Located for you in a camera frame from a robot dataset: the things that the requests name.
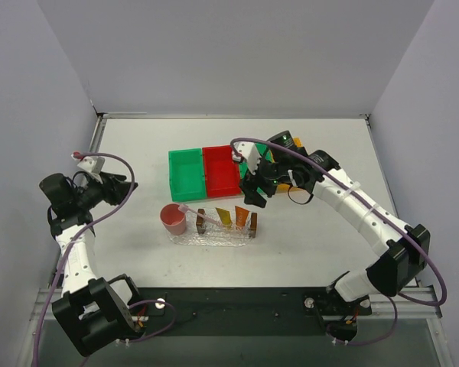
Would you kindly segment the orange toothpaste tube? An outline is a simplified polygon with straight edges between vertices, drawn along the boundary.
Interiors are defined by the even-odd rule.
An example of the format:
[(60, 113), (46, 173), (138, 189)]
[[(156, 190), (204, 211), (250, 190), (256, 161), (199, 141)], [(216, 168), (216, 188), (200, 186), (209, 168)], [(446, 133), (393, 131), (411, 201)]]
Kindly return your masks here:
[(235, 226), (238, 230), (244, 230), (246, 221), (249, 217), (249, 211), (241, 206), (235, 206)]

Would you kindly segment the yellow toothpaste tube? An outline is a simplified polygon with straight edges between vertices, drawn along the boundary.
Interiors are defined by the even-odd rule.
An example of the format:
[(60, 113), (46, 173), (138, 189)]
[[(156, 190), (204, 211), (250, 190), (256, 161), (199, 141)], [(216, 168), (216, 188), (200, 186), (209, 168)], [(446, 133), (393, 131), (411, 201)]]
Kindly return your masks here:
[(229, 210), (217, 207), (216, 211), (220, 218), (221, 225), (223, 226), (223, 228), (231, 230), (233, 228), (233, 221), (231, 219)]

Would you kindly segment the clear textured glass tray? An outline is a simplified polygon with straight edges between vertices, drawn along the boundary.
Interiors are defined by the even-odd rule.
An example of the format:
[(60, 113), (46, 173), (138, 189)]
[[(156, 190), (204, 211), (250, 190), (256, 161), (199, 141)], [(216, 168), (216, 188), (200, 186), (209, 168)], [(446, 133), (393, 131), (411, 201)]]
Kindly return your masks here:
[(231, 230), (220, 228), (206, 222), (206, 232), (199, 235), (196, 229), (195, 215), (186, 216), (187, 228), (182, 235), (167, 234), (175, 245), (206, 246), (206, 247), (242, 247), (253, 242), (249, 237), (249, 228), (238, 230), (235, 226)]

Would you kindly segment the pink plastic cup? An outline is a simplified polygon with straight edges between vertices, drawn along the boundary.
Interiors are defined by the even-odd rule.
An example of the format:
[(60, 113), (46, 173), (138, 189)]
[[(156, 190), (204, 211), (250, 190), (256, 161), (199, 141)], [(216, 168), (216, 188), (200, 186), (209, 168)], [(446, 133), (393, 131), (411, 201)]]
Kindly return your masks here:
[(185, 213), (179, 210), (179, 206), (179, 204), (171, 203), (164, 206), (160, 212), (162, 224), (172, 235), (182, 235), (187, 228)]

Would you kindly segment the white toothbrush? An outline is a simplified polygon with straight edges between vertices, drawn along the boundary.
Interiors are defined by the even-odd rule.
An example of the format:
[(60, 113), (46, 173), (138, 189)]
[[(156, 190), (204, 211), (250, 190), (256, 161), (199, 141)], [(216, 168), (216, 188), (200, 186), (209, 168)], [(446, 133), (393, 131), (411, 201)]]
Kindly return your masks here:
[(215, 226), (218, 226), (220, 228), (223, 228), (223, 224), (221, 222), (217, 222), (215, 219), (211, 219), (209, 216), (206, 216), (205, 214), (199, 213), (198, 211), (191, 209), (189, 206), (185, 204), (179, 204), (178, 205), (178, 210), (182, 213), (193, 213), (194, 215), (204, 219), (206, 222), (209, 222)]

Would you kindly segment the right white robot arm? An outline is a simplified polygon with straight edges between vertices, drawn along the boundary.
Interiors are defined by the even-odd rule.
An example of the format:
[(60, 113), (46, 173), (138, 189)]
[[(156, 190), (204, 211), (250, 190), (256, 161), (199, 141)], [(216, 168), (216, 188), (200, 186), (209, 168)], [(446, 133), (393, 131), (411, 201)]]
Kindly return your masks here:
[(430, 233), (396, 218), (367, 196), (328, 153), (307, 153), (288, 131), (268, 141), (236, 138), (233, 160), (246, 163), (240, 188), (247, 205), (265, 207), (279, 184), (297, 187), (340, 214), (369, 244), (377, 260), (367, 268), (348, 271), (330, 286), (344, 302), (370, 294), (394, 297), (427, 265)]

